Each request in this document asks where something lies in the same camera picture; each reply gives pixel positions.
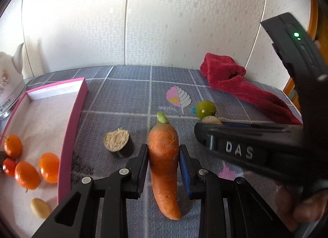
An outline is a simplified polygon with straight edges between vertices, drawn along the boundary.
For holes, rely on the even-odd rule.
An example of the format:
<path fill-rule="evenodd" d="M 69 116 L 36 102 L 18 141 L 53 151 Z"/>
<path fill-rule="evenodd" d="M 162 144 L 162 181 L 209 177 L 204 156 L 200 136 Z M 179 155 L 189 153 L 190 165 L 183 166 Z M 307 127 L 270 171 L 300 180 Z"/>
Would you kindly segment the person's right hand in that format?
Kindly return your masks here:
<path fill-rule="evenodd" d="M 327 191 L 321 191 L 311 198 L 296 204 L 287 187 L 280 182 L 276 195 L 277 215 L 290 231 L 295 231 L 298 224 L 314 222 L 322 218 L 327 207 Z"/>

